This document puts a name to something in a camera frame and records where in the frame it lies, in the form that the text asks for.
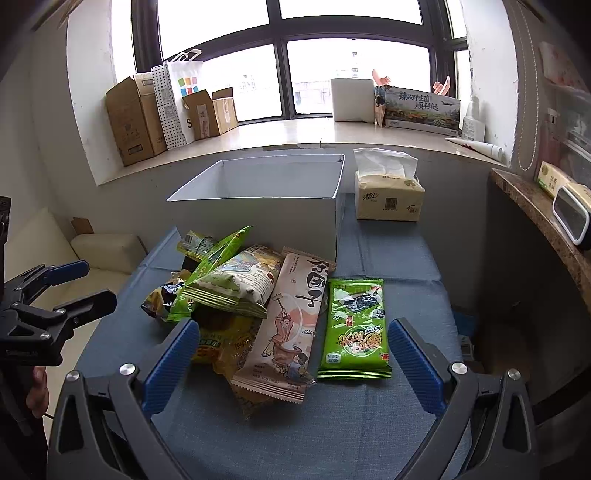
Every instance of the blue gripper pad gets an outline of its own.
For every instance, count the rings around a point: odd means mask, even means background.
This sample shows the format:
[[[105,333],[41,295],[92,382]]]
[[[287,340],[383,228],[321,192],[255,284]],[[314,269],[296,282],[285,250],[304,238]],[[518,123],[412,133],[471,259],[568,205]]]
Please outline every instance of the blue gripper pad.
[[[388,326],[388,345],[423,410],[441,416],[446,409],[443,380],[397,320]]]
[[[44,281],[47,285],[59,285],[70,280],[85,277],[90,271],[90,266],[86,260],[53,267],[45,273]]]
[[[199,327],[188,322],[144,382],[142,411],[151,416],[166,407],[199,345]]]

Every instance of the tissue pack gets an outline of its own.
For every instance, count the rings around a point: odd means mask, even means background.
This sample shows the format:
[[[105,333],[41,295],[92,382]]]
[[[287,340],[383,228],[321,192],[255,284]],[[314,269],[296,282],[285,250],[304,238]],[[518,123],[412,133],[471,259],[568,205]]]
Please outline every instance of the tissue pack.
[[[418,221],[425,189],[415,176],[417,159],[377,148],[355,150],[355,158],[357,218]]]

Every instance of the green snack bag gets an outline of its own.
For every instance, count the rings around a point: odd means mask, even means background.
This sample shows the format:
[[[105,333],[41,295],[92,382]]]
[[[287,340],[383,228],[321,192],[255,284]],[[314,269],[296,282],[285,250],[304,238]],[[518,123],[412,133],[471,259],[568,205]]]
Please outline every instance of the green snack bag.
[[[177,251],[183,255],[200,262],[207,258],[209,252],[216,246],[216,241],[211,236],[189,230],[183,239],[177,243]]]
[[[250,226],[246,226],[216,243],[207,255],[207,258],[199,264],[187,279],[183,288],[178,291],[177,298],[170,307],[170,312],[167,318],[168,322],[179,322],[181,319],[191,316],[195,309],[195,301],[184,295],[185,288],[198,278],[211,272],[211,270],[227,262],[236,255],[244,242],[244,237],[250,229]]]
[[[330,311],[317,378],[390,378],[383,280],[329,280]]]
[[[231,260],[185,285],[184,295],[218,310],[265,318],[283,263],[281,254],[253,245]]]

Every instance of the white shopping bag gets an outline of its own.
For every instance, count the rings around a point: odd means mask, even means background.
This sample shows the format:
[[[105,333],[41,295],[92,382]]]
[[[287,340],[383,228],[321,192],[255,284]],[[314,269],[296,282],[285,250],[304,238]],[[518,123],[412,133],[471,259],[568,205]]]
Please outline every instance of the white shopping bag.
[[[203,89],[203,62],[193,60],[200,53],[201,50],[191,50],[188,54],[183,52],[172,61],[166,60],[162,65],[152,68],[158,114],[169,150],[195,140],[183,97]]]

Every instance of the window frame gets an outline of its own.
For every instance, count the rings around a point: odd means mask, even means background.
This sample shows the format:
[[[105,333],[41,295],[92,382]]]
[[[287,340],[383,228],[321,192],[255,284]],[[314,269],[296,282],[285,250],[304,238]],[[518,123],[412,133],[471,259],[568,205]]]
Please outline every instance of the window frame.
[[[287,42],[313,38],[365,38],[385,40],[425,47],[429,51],[430,83],[443,81],[448,75],[450,92],[457,97],[456,62],[454,51],[466,50],[466,37],[453,38],[452,25],[445,0],[418,0],[422,25],[377,17],[354,15],[319,15],[314,17],[281,18],[279,0],[266,0],[269,23],[233,32],[198,45],[199,60],[211,60],[223,55],[263,45],[273,45],[279,82],[282,114],[242,121],[251,124],[269,120],[332,116],[332,113],[296,113]],[[149,72],[164,60],[158,25],[158,0],[132,0],[131,25],[137,72]]]

